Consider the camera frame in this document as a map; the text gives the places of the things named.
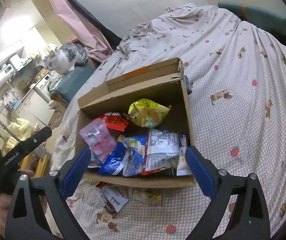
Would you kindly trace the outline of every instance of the cat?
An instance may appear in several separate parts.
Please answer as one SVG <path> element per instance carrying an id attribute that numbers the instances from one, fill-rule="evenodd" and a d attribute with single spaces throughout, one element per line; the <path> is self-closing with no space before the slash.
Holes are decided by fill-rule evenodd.
<path id="1" fill-rule="evenodd" d="M 44 67 L 49 70 L 55 70 L 61 75 L 74 70 L 75 66 L 84 66 L 88 62 L 85 48 L 80 44 L 67 42 L 59 50 L 51 51 L 43 59 Z"/>

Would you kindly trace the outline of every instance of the kitchen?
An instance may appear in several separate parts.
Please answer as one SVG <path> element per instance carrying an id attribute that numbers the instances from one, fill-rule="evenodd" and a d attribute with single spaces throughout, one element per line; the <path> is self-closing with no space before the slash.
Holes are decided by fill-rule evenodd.
<path id="1" fill-rule="evenodd" d="M 51 76 L 42 66 L 59 46 L 31 0 L 5 11 L 0 22 L 0 120 L 9 124 L 19 117 L 37 128 L 59 125 L 65 108 L 49 108 Z"/>

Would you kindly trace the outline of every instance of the orange tape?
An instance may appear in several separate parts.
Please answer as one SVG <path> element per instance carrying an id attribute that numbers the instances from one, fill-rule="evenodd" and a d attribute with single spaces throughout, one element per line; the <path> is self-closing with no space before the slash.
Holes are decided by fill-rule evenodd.
<path id="1" fill-rule="evenodd" d="M 150 71 L 150 67 L 149 67 L 149 66 L 142 67 L 142 68 L 139 68 L 139 69 L 134 70 L 134 71 L 132 71 L 132 72 L 129 72 L 129 73 L 124 74 L 124 78 L 125 78 L 125 79 L 129 79 L 129 78 L 132 78 L 132 77 L 134 77 L 134 76 L 147 73 L 147 72 L 149 72 L 149 71 Z"/>
<path id="2" fill-rule="evenodd" d="M 247 11 L 246 11 L 246 9 L 245 9 L 245 5 L 244 5 L 244 4 L 242 4 L 241 10 L 242 10 L 242 13 L 243 13 L 245 19 L 246 19 L 248 22 L 250 22 L 249 15 L 247 14 Z"/>

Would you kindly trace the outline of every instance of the yellow wrapper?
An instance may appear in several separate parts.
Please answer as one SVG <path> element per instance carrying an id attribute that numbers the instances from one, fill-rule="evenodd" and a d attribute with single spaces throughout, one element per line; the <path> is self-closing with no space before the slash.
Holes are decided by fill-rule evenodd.
<path id="1" fill-rule="evenodd" d="M 170 109 L 171 106 L 165 107 L 143 98 L 131 104 L 128 117 L 137 126 L 153 128 L 163 121 Z"/>

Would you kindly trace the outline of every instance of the white cloth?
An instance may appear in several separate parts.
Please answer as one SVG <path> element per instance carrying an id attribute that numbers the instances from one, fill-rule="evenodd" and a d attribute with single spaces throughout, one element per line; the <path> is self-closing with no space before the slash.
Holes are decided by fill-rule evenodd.
<path id="1" fill-rule="evenodd" d="M 53 168 L 74 155 L 80 96 L 106 80 L 173 57 L 186 62 L 185 74 L 193 86 L 189 100 L 196 147 L 232 175 L 259 176 L 271 234 L 275 233 L 286 218 L 279 214 L 286 202 L 286 47 L 226 9 L 190 3 L 138 25 L 70 103 Z M 226 91 L 219 98 L 222 90 Z M 129 201 L 115 222 L 119 232 L 114 232 L 108 223 L 96 222 L 96 214 L 105 212 L 97 205 L 94 185 L 83 180 L 69 199 L 76 219 L 93 240 L 185 239 L 210 202 L 198 186 L 164 189 L 162 207 Z M 228 217 L 227 208 L 215 236 L 224 232 Z M 177 233 L 167 235 L 168 225 Z"/>

